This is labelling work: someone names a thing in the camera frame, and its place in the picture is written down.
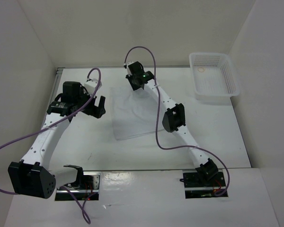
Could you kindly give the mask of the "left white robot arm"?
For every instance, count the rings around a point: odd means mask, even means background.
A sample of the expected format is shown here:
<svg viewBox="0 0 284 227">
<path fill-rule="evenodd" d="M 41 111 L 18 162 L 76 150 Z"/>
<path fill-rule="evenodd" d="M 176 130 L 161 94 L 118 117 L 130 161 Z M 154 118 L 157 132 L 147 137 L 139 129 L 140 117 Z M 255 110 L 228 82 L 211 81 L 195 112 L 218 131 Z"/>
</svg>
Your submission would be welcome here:
<svg viewBox="0 0 284 227">
<path fill-rule="evenodd" d="M 84 85 L 74 81 L 64 82 L 62 92 L 47 109 L 42 132 L 22 159 L 11 162 L 8 167 L 16 194 L 48 199 L 56 188 L 69 184 L 79 189 L 84 185 L 82 167 L 64 165 L 58 170 L 49 171 L 49 164 L 61 136 L 77 113 L 82 112 L 97 119 L 105 114 L 104 96 L 95 105 L 95 93 L 101 85 L 97 79 L 88 79 Z"/>
</svg>

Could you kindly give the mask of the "white skirt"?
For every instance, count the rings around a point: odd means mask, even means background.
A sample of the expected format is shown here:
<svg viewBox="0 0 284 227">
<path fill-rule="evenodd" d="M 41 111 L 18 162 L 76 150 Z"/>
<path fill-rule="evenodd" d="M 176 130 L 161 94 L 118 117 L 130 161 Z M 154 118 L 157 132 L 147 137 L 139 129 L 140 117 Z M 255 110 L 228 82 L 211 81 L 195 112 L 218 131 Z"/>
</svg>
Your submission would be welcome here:
<svg viewBox="0 0 284 227">
<path fill-rule="evenodd" d="M 116 140 L 132 139 L 155 132 L 158 103 L 146 91 L 111 87 L 110 109 Z"/>
</svg>

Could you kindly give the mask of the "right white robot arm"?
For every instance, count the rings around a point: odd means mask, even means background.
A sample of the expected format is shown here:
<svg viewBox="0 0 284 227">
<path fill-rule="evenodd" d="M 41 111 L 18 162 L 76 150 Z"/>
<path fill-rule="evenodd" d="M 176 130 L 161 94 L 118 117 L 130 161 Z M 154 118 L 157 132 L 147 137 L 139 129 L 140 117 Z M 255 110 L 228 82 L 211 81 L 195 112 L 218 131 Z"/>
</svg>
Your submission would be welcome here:
<svg viewBox="0 0 284 227">
<path fill-rule="evenodd" d="M 143 89 L 157 101 L 160 111 L 164 113 L 161 124 L 165 131 L 172 133 L 187 148 L 197 172 L 198 181 L 208 186 L 214 181 L 218 167 L 214 161 L 201 150 L 186 126 L 185 107 L 176 103 L 157 83 L 151 71 L 145 71 L 138 61 L 124 64 L 126 78 L 134 91 Z"/>
</svg>

